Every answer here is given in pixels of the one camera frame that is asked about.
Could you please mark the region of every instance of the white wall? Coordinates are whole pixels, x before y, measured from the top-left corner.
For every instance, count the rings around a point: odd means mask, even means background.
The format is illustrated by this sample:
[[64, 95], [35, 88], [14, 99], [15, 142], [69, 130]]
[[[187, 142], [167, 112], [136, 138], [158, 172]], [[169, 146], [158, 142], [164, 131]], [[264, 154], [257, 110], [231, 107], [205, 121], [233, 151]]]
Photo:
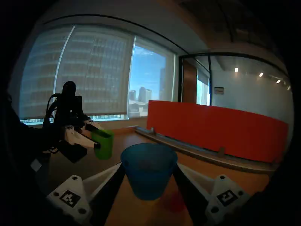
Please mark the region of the white wall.
[[[287, 146], [293, 132], [293, 98], [287, 87], [258, 75], [222, 70], [212, 71], [212, 106], [232, 108], [269, 116], [288, 123]], [[224, 87], [224, 95], [214, 87]]]

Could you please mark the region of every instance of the orange partition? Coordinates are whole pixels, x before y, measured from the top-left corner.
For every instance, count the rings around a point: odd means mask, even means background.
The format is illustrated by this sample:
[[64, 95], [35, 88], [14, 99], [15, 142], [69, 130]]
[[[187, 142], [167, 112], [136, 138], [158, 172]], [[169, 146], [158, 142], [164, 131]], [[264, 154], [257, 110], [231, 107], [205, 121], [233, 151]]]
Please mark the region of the orange partition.
[[149, 101], [147, 129], [202, 148], [262, 162], [279, 162], [288, 125], [271, 117], [192, 103]]

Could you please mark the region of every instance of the window blind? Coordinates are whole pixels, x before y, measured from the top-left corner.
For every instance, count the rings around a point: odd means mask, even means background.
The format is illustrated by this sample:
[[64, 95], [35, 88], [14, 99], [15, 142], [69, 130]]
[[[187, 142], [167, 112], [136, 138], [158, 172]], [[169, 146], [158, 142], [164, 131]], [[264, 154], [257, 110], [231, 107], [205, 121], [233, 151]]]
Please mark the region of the window blind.
[[44, 118], [53, 93], [57, 64], [72, 29], [63, 27], [39, 35], [28, 56], [21, 81], [19, 117]]
[[62, 56], [55, 92], [74, 81], [87, 115], [127, 112], [134, 36], [96, 26], [76, 26]]

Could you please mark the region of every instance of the building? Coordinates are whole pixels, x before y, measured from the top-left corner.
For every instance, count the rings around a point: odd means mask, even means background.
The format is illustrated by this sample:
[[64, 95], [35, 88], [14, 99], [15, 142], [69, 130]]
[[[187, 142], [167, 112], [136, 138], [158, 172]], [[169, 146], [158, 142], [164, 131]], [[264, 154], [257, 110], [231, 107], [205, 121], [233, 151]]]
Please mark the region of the building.
[[136, 100], [136, 91], [135, 90], [131, 90], [129, 92], [129, 100], [130, 101], [135, 101]]
[[145, 102], [148, 103], [148, 101], [151, 99], [152, 99], [152, 91], [147, 89], [145, 93]]
[[165, 93], [164, 93], [164, 87], [165, 87], [165, 73], [166, 69], [162, 68], [160, 71], [160, 88], [159, 88], [159, 100], [165, 101]]
[[146, 89], [143, 86], [140, 87], [138, 101], [146, 103]]

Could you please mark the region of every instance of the wall sign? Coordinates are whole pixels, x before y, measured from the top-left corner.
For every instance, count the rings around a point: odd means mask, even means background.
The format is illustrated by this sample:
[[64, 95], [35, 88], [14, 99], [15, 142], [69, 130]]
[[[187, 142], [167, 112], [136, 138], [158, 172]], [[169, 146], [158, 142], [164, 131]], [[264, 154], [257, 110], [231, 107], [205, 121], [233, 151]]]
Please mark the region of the wall sign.
[[214, 93], [223, 95], [223, 87], [214, 87]]

